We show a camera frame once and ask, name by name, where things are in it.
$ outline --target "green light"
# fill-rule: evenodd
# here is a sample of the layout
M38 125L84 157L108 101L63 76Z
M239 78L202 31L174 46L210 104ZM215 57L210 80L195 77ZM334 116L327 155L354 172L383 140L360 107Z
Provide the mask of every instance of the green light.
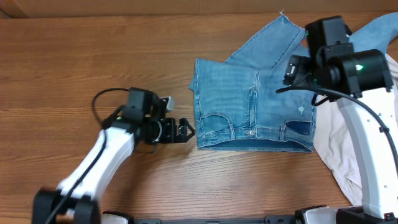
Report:
M363 66L362 65L355 65L355 68L357 71L362 70Z

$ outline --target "white fabric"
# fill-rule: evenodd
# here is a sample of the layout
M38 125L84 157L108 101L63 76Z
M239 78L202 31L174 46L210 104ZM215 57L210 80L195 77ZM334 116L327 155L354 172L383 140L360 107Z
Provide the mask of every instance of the white fabric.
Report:
M398 118L398 63L389 55L391 75L394 77L394 94L396 96L394 106L396 118ZM338 185L348 200L353 205L362 204L362 186L359 176L358 164L354 153L353 143L349 135L343 115L337 107L337 103L326 103L317 108L317 128L314 137L315 150L322 161L332 171Z

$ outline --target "jeans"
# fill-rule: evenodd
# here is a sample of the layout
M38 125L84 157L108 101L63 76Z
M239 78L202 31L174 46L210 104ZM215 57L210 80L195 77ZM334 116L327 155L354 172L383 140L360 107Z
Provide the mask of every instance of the jeans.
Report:
M379 49L397 35L397 13L350 37L356 51ZM199 149L312 152L316 109L306 90L276 94L291 55L309 57L305 30L281 15L224 63L197 59L190 84Z

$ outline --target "white spot on jeans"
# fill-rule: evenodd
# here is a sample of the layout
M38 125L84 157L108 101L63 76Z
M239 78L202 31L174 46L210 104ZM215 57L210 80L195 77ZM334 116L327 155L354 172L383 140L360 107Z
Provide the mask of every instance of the white spot on jeans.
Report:
M301 107L298 108L298 111L300 112L300 114L303 114L304 111L304 102L301 104Z

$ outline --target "wooden table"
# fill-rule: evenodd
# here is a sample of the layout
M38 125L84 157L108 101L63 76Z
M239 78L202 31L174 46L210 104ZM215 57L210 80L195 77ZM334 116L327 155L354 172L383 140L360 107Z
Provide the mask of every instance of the wooden table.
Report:
M343 13L358 30L380 12ZM289 14L299 26L334 14ZM188 84L195 58L224 61L278 16L89 17L0 20L0 223L30 223L32 199L56 187L96 141L92 97L135 86L172 95L169 116L193 120ZM398 42L389 53L398 58ZM104 118L125 93L102 96ZM137 150L150 151L140 145ZM101 206L137 218L231 218L345 206L316 152L198 151L196 140L134 153Z

